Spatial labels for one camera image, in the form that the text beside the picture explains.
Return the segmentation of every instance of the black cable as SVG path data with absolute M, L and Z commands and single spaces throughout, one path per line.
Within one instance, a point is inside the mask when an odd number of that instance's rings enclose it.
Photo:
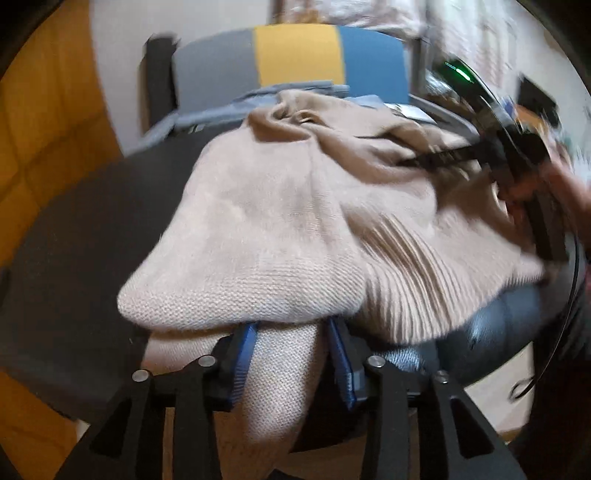
M 542 378 L 542 376 L 544 375 L 544 373 L 546 372 L 546 370 L 548 369 L 548 367 L 550 366 L 550 363 L 552 362 L 552 359 L 554 358 L 556 352 L 558 351 L 558 347 L 560 346 L 560 342 L 562 341 L 562 337 L 564 336 L 564 333 L 566 331 L 566 329 L 569 326 L 570 323 L 570 314 L 573 310 L 573 305 L 574 305 L 574 297 L 577 293 L 577 281 L 579 279 L 579 241 L 577 240 L 576 236 L 574 237 L 574 274 L 573 274 L 573 283 L 570 287 L 570 293 L 569 293 L 569 300 L 567 302 L 567 307 L 565 310 L 565 314 L 564 314 L 564 321 L 562 324 L 562 328 L 560 329 L 560 334 L 558 335 L 558 338 L 556 339 L 554 346 L 552 347 L 552 351 L 550 353 L 550 356 L 548 357 L 548 360 L 546 360 L 546 363 L 544 365 L 544 368 L 542 369 L 542 371 L 540 372 L 539 375 L 534 375 L 533 377 L 530 378 L 526 378 L 523 380 L 519 380 L 515 385 L 513 385 L 513 388 L 511 389 L 511 393 L 509 393 L 509 400 L 511 402 L 515 402 L 517 400 L 519 400 L 520 398 L 523 398 L 525 395 L 527 395 L 532 388 L 535 387 L 536 383 L 540 381 L 540 378 Z M 515 394 L 515 392 L 517 391 L 517 389 L 519 389 L 520 387 L 522 387 L 523 385 L 525 385 L 527 382 L 529 382 L 529 384 L 527 385 L 527 387 L 519 394 Z
M 511 146 L 513 146 L 513 148 L 515 149 L 517 154 L 521 157 L 521 159 L 527 163 L 527 165 L 532 169 L 532 171 L 537 171 L 537 166 L 534 163 L 532 163 L 530 158 L 527 155 L 525 155 L 517 145 L 515 145 L 515 141 L 513 140 L 513 138 L 511 137 L 511 134 L 507 131 L 507 129 L 505 127 L 503 127 L 502 125 L 501 125 L 501 128 L 503 129 L 503 132 L 505 133 L 505 136 L 507 137 L 509 142 L 511 142 Z

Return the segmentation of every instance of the blue fabric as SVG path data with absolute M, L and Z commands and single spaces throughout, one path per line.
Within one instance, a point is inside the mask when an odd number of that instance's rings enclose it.
M 408 103 L 402 42 L 371 30 L 338 27 L 349 95 L 378 95 L 386 103 Z

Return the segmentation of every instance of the gray fabric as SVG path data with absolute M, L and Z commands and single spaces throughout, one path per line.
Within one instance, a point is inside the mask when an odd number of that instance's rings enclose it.
M 277 103 L 277 94 L 282 90 L 291 89 L 322 93 L 338 98 L 344 98 L 349 93 L 348 85 L 333 85 L 330 80 L 280 83 L 255 89 L 224 106 L 209 108 L 202 112 L 179 112 L 175 128 L 182 129 L 198 124 L 212 125 L 245 119 L 257 107 L 275 105 Z
M 194 41 L 173 55 L 179 113 L 226 105 L 259 87 L 252 30 Z
M 298 89 L 324 95 L 344 98 L 349 93 L 348 85 L 333 85 L 330 80 L 313 82 L 280 83 L 268 87 L 254 89 L 231 101 L 227 105 L 208 108 L 203 111 L 182 113 L 180 108 L 171 112 L 154 125 L 139 141 L 136 151 L 146 150 L 165 140 L 174 129 L 181 130 L 194 125 L 218 125 L 244 120 L 250 112 L 260 106 L 271 106 L 277 103 L 277 93 L 282 90 Z
M 345 100 L 357 103 L 357 105 L 366 106 L 368 108 L 381 108 L 385 104 L 378 95 L 362 95 L 359 97 L 347 97 Z

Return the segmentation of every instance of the screw head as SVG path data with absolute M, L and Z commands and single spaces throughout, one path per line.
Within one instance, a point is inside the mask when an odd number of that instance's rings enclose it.
M 131 375 L 131 380 L 137 383 L 145 382 L 150 378 L 150 373 L 147 370 L 136 370 Z
M 203 355 L 199 357 L 197 363 L 202 367 L 213 367 L 216 364 L 217 360 L 213 355 Z
M 446 384 L 449 382 L 449 374 L 445 370 L 438 370 L 437 373 L 433 375 L 433 378 L 439 383 Z
M 383 356 L 372 355 L 368 357 L 368 365 L 375 368 L 382 368 L 386 364 L 386 359 Z

